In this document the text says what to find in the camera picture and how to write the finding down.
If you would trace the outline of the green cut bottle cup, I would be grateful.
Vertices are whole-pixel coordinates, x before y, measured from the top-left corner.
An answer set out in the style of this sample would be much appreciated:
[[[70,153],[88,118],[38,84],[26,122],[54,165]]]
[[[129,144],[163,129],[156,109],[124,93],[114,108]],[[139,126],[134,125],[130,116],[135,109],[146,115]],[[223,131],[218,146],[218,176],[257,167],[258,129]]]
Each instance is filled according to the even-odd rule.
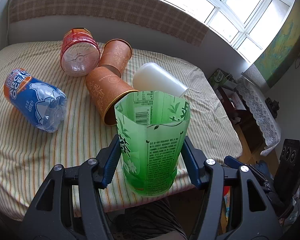
[[[161,91],[131,92],[114,109],[127,184],[141,196],[164,194],[177,174],[190,103]]]

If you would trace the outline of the brown paper cup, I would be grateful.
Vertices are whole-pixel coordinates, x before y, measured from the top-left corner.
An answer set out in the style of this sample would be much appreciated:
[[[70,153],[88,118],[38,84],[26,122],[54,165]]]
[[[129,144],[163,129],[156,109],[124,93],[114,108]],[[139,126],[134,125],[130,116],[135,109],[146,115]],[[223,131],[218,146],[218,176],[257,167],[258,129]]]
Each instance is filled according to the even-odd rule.
[[[86,78],[85,85],[101,120],[107,126],[116,125],[114,105],[125,95],[137,92],[106,67],[97,67]]]
[[[98,67],[106,67],[118,77],[122,77],[132,53],[133,50],[127,41],[112,39],[104,45]]]

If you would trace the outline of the brown paper cup front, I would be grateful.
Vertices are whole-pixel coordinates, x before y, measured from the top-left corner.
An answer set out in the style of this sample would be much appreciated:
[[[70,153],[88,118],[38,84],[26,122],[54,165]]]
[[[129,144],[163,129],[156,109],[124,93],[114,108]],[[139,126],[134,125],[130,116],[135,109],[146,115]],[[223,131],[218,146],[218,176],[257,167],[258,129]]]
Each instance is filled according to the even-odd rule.
[[[125,95],[137,92],[106,67],[97,67],[86,78],[85,85],[101,120],[107,126],[116,125],[114,105]]]

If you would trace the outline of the brown paper cup rear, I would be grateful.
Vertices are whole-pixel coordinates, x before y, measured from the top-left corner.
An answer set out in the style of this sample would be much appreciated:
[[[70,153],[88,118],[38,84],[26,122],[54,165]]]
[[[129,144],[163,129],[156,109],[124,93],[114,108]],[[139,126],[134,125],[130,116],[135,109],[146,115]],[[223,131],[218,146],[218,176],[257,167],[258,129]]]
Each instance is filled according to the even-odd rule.
[[[127,41],[112,39],[104,45],[98,67],[106,67],[118,77],[122,77],[132,53],[133,50]]]

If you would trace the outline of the green cardboard box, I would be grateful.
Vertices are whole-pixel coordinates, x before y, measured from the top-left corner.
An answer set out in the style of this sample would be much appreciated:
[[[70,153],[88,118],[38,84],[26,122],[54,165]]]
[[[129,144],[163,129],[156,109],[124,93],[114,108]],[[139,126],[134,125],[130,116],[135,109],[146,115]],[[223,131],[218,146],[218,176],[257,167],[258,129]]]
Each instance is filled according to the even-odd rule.
[[[209,77],[208,82],[213,90],[217,89],[218,87],[235,89],[237,86],[237,82],[233,76],[219,68]]]

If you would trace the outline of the brown plaid cloth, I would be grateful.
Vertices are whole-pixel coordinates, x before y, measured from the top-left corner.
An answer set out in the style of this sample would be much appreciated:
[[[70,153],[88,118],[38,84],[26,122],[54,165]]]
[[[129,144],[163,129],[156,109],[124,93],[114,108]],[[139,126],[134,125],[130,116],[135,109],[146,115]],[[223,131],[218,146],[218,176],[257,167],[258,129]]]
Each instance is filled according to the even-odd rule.
[[[44,16],[92,16],[135,24],[200,46],[209,28],[162,0],[12,0],[9,22]]]

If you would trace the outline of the striped yellow table cloth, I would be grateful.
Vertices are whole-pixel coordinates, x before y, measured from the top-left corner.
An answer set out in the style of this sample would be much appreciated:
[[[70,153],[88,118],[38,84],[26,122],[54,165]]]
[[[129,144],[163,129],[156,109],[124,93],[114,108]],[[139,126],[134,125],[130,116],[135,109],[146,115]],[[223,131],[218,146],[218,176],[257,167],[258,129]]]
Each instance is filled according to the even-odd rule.
[[[59,41],[18,43],[0,51],[0,212],[22,220],[34,195],[56,164],[76,166],[107,147],[116,133],[106,126],[91,102],[83,77],[60,66]],[[193,145],[219,163],[242,155],[242,144],[204,73],[185,60],[134,49],[123,79],[131,83],[137,69],[155,62],[188,87],[191,106],[187,130]],[[60,88],[68,98],[65,120],[54,133],[34,127],[4,97],[6,77],[23,68],[33,77]]]

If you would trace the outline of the white lace cloth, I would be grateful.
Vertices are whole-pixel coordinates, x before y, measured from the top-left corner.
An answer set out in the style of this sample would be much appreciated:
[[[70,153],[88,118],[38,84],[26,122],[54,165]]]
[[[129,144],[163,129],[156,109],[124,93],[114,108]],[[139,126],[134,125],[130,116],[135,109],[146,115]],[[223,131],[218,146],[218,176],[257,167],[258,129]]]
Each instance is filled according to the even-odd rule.
[[[264,94],[245,77],[237,81],[239,94],[242,96],[262,133],[266,146],[260,153],[267,156],[281,141],[281,128],[266,105]]]

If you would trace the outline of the blue orange cut bottle cup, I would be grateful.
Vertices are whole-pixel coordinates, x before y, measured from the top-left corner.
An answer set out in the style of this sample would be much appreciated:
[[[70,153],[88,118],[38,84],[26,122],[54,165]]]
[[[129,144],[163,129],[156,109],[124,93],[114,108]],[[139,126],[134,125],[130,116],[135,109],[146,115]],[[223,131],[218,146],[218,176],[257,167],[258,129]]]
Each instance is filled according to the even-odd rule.
[[[57,131],[66,116],[66,95],[23,68],[15,68],[7,76],[4,96],[33,126],[48,133]]]

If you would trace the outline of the black speaker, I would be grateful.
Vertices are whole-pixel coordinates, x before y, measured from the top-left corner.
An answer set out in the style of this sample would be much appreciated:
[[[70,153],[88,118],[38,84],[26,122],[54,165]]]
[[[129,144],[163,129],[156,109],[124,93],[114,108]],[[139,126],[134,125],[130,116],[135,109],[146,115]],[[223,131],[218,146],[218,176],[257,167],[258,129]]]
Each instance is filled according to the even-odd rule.
[[[280,163],[274,177],[274,189],[282,202],[288,202],[300,185],[300,140],[285,139]]]

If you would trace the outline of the white plastic cup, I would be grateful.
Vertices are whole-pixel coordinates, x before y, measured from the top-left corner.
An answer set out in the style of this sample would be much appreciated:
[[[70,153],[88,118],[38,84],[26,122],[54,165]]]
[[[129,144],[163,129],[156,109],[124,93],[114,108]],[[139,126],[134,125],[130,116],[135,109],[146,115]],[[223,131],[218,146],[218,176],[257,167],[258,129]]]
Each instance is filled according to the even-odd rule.
[[[133,88],[138,91],[161,91],[182,97],[188,88],[169,72],[154,62],[143,64],[134,74]]]

